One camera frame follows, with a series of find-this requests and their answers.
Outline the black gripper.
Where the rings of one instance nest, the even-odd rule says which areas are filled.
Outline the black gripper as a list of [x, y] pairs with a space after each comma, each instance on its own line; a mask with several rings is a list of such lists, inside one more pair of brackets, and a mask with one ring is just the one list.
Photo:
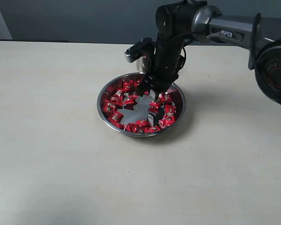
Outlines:
[[176, 80], [177, 65], [184, 45], [185, 38], [163, 38], [157, 36], [155, 45], [154, 62], [144, 81], [137, 86], [135, 94], [143, 96], [145, 92], [153, 91], [153, 98], [156, 101]]

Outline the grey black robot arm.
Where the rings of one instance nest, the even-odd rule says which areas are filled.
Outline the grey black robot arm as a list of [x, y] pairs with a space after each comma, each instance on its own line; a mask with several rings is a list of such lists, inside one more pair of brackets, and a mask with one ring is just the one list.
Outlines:
[[186, 41], [217, 42], [249, 51], [248, 68], [261, 91], [281, 105], [281, 19], [223, 15], [206, 1], [163, 5], [155, 14], [157, 38], [152, 64], [137, 92], [165, 92], [177, 79]]

